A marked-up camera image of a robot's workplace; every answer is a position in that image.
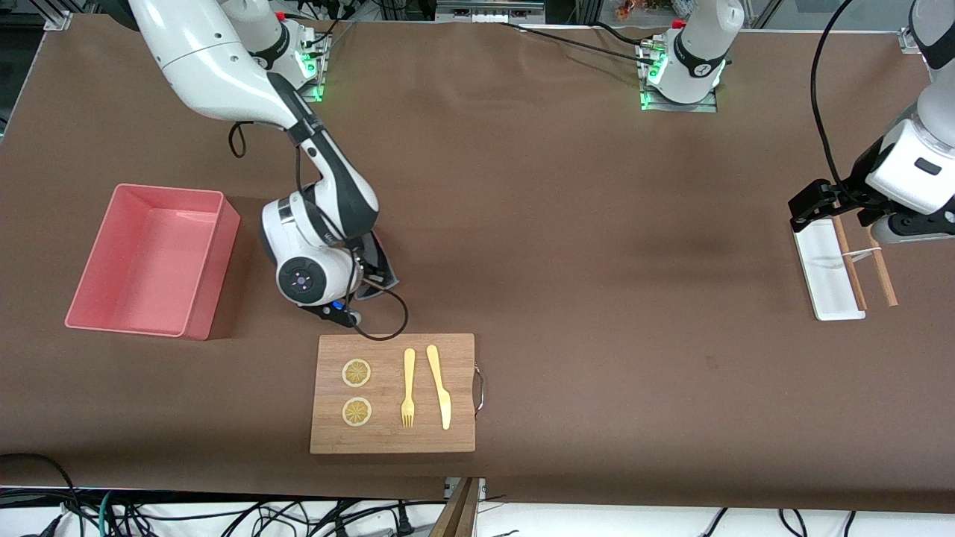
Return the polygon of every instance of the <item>lemon slice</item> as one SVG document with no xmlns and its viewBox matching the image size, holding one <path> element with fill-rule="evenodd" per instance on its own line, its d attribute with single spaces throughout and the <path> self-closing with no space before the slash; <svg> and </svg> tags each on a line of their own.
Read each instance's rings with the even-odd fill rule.
<svg viewBox="0 0 955 537">
<path fill-rule="evenodd" d="M 364 386 L 371 378 L 371 366 L 365 360 L 355 358 L 349 360 L 342 368 L 342 380 L 352 388 Z"/>
<path fill-rule="evenodd" d="M 352 427 L 361 427 L 371 419 L 371 403 L 364 397 L 352 397 L 342 407 L 342 419 Z"/>
</svg>

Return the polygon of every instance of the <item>brown tabletop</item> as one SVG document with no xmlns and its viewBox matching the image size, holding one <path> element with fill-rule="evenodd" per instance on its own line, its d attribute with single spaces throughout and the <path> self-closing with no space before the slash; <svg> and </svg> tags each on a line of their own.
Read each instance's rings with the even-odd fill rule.
<svg viewBox="0 0 955 537">
<path fill-rule="evenodd" d="M 346 331 L 280 296 L 257 244 L 294 185 L 287 137 L 246 127 L 234 159 L 137 34 L 78 16 L 0 144 L 0 450 L 88 486 L 433 497 L 476 475 L 511 501 L 955 510 L 955 243 L 886 249 L 901 306 L 862 263 L 868 318 L 812 315 L 786 201 L 826 175 L 816 43 L 741 34 L 719 113 L 681 115 L 641 111 L 625 60 L 359 24 L 316 110 L 377 192 L 408 332 L 475 333 L 487 405 L 474 454 L 312 456 L 317 337 Z M 819 92 L 844 172 L 926 83 L 893 35 L 832 36 Z M 243 216 L 212 340 L 63 326 L 117 183 L 221 190 Z M 362 313 L 400 321 L 384 298 Z"/>
</svg>

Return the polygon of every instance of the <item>yellow fork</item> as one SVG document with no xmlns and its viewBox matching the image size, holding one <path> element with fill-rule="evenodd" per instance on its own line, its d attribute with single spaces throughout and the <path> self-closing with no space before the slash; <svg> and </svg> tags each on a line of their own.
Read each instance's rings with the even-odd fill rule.
<svg viewBox="0 0 955 537">
<path fill-rule="evenodd" d="M 405 400 L 401 403 L 401 424 L 407 429 L 414 427 L 414 349 L 405 349 Z"/>
</svg>

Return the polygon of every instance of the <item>pink container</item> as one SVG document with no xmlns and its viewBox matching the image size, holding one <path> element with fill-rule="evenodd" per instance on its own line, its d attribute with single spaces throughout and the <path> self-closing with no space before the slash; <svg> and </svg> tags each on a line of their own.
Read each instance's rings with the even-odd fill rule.
<svg viewBox="0 0 955 537">
<path fill-rule="evenodd" d="M 66 326 L 208 338 L 238 229 L 222 192 L 118 185 Z"/>
</svg>

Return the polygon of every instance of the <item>cutting board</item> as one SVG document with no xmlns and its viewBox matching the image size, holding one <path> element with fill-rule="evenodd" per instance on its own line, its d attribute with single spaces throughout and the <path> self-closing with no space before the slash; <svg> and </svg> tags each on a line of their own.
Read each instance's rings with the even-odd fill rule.
<svg viewBox="0 0 955 537">
<path fill-rule="evenodd" d="M 441 379 L 451 394 L 451 427 L 441 428 L 441 411 L 428 355 L 436 345 Z M 414 427 L 401 426 L 405 398 L 405 349 L 414 349 Z M 371 366 L 371 377 L 352 388 L 342 379 L 342 368 L 361 358 Z M 313 454 L 343 453 L 450 453 L 475 450 L 475 337 L 472 333 L 407 333 L 390 341 L 371 341 L 361 335 L 322 335 L 318 341 L 315 403 L 311 416 Z M 353 397 L 371 404 L 371 418 L 353 427 L 342 419 L 342 407 Z"/>
</svg>

